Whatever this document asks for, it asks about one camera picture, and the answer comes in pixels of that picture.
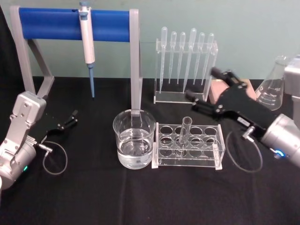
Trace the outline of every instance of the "table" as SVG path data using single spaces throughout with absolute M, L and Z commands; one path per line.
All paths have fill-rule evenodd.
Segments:
M 144 80 L 142 109 L 159 123 L 216 124 L 192 112 L 187 104 L 153 104 L 154 80 Z M 20 82 L 0 80 L 0 140 L 8 130 Z M 78 125 L 60 143 L 69 158 L 61 176 L 42 168 L 43 150 L 28 170 L 3 192 L 1 225 L 293 225 L 300 223 L 300 169 L 275 160 L 259 145 L 263 169 L 247 174 L 225 154 L 223 170 L 165 166 L 138 171 L 118 161 L 113 119 L 130 107 L 128 79 L 95 78 L 96 97 L 90 97 L 88 78 L 56 78 L 47 100 L 47 113 L 64 120 L 77 109 Z M 292 101 L 284 96 L 280 111 L 292 115 Z M 240 127 L 221 123 L 224 137 Z M 237 138 L 236 156 L 244 166 L 257 165 L 255 150 Z

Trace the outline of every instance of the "glass beaker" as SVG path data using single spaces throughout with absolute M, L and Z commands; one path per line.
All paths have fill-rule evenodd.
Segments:
M 143 110 L 126 110 L 116 116 L 112 126 L 121 164 L 132 170 L 146 167 L 152 160 L 154 117 Z

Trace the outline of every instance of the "erlenmeyer flask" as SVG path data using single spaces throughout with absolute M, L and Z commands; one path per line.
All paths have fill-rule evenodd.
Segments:
M 270 110 L 276 110 L 282 105 L 284 90 L 283 74 L 288 62 L 288 57 L 283 55 L 277 56 L 271 73 L 255 91 L 256 101 Z

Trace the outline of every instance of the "gray metal frame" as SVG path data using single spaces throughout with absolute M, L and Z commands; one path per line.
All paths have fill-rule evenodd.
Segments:
M 39 67 L 42 70 L 44 81 L 37 93 L 39 97 L 48 95 L 54 76 L 52 75 L 48 65 L 46 64 L 37 40 L 25 40 L 23 36 L 22 24 L 19 14 L 20 6 L 10 7 L 10 17 L 12 23 L 13 37 L 20 62 L 23 82 L 26 91 L 36 93 L 32 71 L 30 67 L 30 59 L 27 45 L 32 50 Z M 142 99 L 142 69 L 141 69 L 141 50 L 140 50 L 140 23 L 138 9 L 129 11 L 129 31 L 130 31 L 130 70 L 131 70 L 131 108 L 141 109 Z
M 27 44 L 28 44 L 44 76 L 44 81 L 37 93 L 37 95 L 42 98 L 45 95 L 48 95 L 54 81 L 54 76 L 52 75 L 48 65 L 46 64 L 43 58 L 38 42 L 36 40 L 24 39 L 21 19 L 19 15 L 19 8 L 20 6 L 11 6 L 10 17 L 11 17 L 13 37 L 15 40 L 15 46 L 17 49 L 18 58 L 20 62 L 24 87 L 25 90 L 30 91 L 31 93 L 34 94 L 36 93 L 34 83 L 33 83 L 33 78 L 32 78 L 31 67 L 30 67 L 30 59 L 29 59 L 28 48 L 27 48 Z

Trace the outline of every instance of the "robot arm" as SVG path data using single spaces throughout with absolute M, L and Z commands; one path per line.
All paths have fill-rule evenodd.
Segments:
M 28 91 L 18 95 L 10 115 L 11 124 L 0 145 L 2 188 L 9 188 L 36 155 L 30 128 L 42 117 L 46 101 Z
M 285 93 L 292 96 L 293 120 L 300 128 L 300 55 L 297 55 L 285 68 Z
M 211 75 L 225 81 L 229 88 L 223 91 L 215 105 L 203 102 L 187 91 L 186 98 L 193 102 L 192 110 L 216 120 L 229 118 L 237 121 L 247 128 L 242 136 L 244 139 L 252 135 L 276 155 L 287 157 L 300 167 L 300 131 L 294 121 L 251 99 L 246 94 L 247 84 L 231 71 L 222 73 L 213 68 Z
M 43 123 L 34 126 L 42 118 L 45 107 L 46 101 L 37 95 L 28 91 L 18 95 L 13 113 L 9 117 L 11 124 L 3 143 L 0 145 L 2 189 L 7 189 L 13 185 L 22 172 L 26 170 L 27 165 L 36 156 L 36 147 L 46 150 L 45 157 L 52 152 L 51 148 L 42 144 L 47 137 L 59 135 L 77 124 L 77 110 L 75 110 L 64 123 L 55 123 L 53 117 L 49 118 L 46 114 L 42 119 Z M 33 132 L 37 140 L 29 136 L 29 132 L 30 134 Z

